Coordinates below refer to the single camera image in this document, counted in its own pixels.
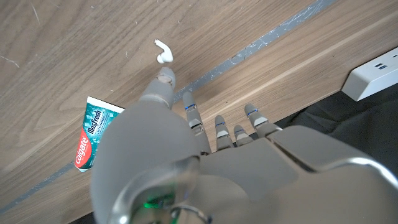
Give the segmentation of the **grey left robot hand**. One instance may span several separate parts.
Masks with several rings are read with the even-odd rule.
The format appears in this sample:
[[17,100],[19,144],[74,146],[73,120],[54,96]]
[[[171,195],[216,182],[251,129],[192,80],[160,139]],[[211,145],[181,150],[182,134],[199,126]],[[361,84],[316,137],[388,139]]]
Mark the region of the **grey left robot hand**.
[[216,117],[212,152],[191,94],[172,111],[161,68],[111,122],[91,175],[97,223],[396,223],[397,178],[367,154],[304,126],[282,129],[253,105],[257,132]]

